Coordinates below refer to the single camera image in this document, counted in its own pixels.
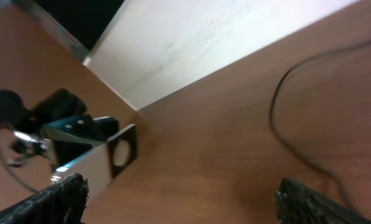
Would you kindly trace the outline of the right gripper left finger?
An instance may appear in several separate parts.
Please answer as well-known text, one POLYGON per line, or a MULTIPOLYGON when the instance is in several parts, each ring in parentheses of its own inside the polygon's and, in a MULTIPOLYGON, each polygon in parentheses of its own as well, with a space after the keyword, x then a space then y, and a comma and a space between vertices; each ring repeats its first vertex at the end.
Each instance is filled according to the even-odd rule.
POLYGON ((82 224, 88 194, 88 181, 71 174, 1 210, 0 224, 82 224))

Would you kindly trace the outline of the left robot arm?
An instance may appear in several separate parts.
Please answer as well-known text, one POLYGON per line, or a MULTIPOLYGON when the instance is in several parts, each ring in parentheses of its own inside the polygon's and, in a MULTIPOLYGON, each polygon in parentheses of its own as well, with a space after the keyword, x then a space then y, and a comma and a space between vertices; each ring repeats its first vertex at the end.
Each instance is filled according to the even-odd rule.
POLYGON ((13 132, 11 149, 20 155, 2 163, 21 167, 30 158, 42 156, 55 170, 107 143, 119 131, 117 119, 93 118, 86 111, 84 102, 63 88, 31 109, 16 92, 0 89, 0 129, 13 132))

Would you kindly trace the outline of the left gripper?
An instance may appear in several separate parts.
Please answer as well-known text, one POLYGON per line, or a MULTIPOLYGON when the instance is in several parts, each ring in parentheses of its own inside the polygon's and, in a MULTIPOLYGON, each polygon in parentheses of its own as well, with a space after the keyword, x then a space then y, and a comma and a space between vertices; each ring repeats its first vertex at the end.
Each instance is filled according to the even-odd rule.
POLYGON ((16 140, 11 148, 21 156, 11 159, 12 167, 21 167, 28 159, 42 156, 55 170, 106 143, 119 131, 117 119, 86 114, 83 101, 62 88, 32 109, 27 109, 16 95, 15 108, 19 114, 12 124, 16 140))

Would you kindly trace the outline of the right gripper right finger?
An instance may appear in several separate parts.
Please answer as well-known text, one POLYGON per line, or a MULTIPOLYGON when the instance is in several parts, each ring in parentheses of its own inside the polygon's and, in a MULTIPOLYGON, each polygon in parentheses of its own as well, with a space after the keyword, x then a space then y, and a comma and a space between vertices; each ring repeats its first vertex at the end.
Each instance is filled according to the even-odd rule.
POLYGON ((274 205, 281 224, 371 224, 371 220, 288 178, 276 189, 274 205))

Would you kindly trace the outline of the black smartphone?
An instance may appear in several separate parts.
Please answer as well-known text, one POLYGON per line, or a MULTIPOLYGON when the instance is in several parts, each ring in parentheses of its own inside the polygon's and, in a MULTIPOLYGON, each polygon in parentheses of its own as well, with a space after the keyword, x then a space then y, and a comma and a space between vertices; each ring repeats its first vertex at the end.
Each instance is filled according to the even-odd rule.
POLYGON ((71 174, 81 174, 88 181, 90 202, 136 160, 137 156, 137 128, 135 124, 129 124, 108 138, 107 142, 56 168, 50 180, 55 184, 71 174))

